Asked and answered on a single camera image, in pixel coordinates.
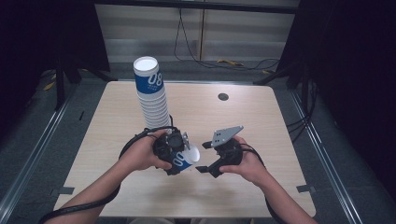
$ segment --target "forearm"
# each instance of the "forearm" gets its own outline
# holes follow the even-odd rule
[[[62,208],[74,205],[92,203],[104,199],[110,195],[122,182],[122,180],[131,173],[122,163],[117,162],[107,172],[100,176],[95,182],[90,184],[81,193],[76,195]],[[61,217],[50,219],[47,223],[94,223],[104,206],[96,207],[81,212],[68,214]]]
[[[256,185],[262,190],[276,214],[286,223],[317,223],[267,172]]]

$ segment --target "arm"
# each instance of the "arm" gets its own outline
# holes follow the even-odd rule
[[[240,144],[246,144],[243,138],[238,136],[234,138]],[[223,173],[241,175],[247,181],[259,187],[276,214],[285,222],[304,224],[317,223],[289,196],[253,153],[244,152],[243,159],[239,165],[222,166],[220,170]]]
[[[165,131],[158,131],[153,135],[155,137],[159,137],[164,132]],[[170,169],[172,167],[170,163],[161,161],[153,154],[152,144],[154,143],[154,140],[155,139],[153,137],[144,137],[135,142],[107,172],[62,207],[91,203],[105,198],[107,195],[111,194],[122,180],[133,171],[146,170],[150,166],[156,166],[165,170]],[[94,223],[103,208],[104,206],[101,206],[56,217],[48,220],[46,224]]]

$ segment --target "person's right arm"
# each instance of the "person's right arm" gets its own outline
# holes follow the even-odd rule
[[[242,147],[248,148],[243,145],[246,144],[243,138],[235,136],[234,139],[242,144]],[[279,185],[255,154],[244,152],[243,159],[239,165],[222,166],[219,169],[223,173],[241,175],[247,181],[259,187],[276,214],[286,223],[317,223]]]

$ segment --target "light wood tabletop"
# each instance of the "light wood tabletop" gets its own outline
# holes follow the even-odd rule
[[[174,125],[188,133],[201,159],[179,175],[155,168],[132,173],[101,217],[269,217],[261,190],[241,176],[214,178],[195,169],[219,158],[213,148],[201,144],[211,141],[215,130],[239,125],[245,128],[238,135],[259,152],[288,194],[310,216],[316,213],[310,193],[296,188],[305,180],[271,88],[171,82],[164,86]],[[220,93],[229,99],[221,101]],[[60,195],[55,209],[113,165],[126,142],[144,128],[135,83],[108,83],[64,183],[75,188],[74,193]]]

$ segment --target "person's left hand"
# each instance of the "person's left hand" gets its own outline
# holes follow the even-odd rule
[[[172,164],[160,160],[154,155],[152,150],[154,141],[163,134],[165,134],[165,130],[159,130],[152,133],[150,136],[139,139],[126,150],[119,162],[123,163],[130,173],[136,170],[146,170],[150,166],[155,166],[164,170],[172,168]]]

